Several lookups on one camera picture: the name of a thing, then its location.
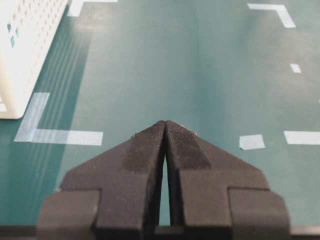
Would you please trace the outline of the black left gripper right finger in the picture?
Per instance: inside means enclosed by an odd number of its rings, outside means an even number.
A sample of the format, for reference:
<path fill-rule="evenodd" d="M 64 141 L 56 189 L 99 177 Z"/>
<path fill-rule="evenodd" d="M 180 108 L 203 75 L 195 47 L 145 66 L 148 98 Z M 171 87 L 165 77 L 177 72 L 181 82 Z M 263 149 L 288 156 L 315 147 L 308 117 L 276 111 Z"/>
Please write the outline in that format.
<path fill-rule="evenodd" d="M 171 120 L 165 143 L 170 223 L 188 239 L 290 239 L 285 202 L 261 170 Z"/>

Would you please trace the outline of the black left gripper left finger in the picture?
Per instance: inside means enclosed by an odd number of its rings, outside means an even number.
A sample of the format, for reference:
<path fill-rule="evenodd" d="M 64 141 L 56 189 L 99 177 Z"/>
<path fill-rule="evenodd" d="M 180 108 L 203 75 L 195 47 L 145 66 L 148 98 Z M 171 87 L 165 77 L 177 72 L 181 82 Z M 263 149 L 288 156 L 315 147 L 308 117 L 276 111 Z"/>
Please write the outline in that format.
<path fill-rule="evenodd" d="M 142 240 L 159 222 L 165 122 L 69 170 L 43 202 L 40 240 Z"/>

